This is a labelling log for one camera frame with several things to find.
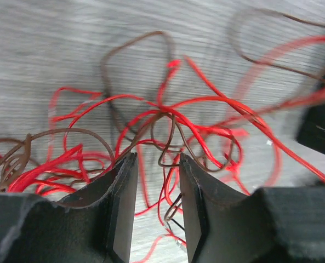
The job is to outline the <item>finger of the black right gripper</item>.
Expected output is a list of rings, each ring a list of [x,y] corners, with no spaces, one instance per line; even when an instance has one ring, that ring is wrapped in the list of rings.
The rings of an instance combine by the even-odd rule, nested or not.
[[[306,111],[296,141],[325,155],[325,104]]]

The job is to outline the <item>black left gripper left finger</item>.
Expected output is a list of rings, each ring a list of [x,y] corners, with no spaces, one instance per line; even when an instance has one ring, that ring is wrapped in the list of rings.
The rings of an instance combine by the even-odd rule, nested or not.
[[[137,155],[57,202],[0,193],[0,262],[128,262]]]

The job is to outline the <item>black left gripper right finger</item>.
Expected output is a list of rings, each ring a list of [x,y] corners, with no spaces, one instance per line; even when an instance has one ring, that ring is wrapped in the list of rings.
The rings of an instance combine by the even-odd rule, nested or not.
[[[180,156],[189,262],[325,262],[325,186],[247,196]]]

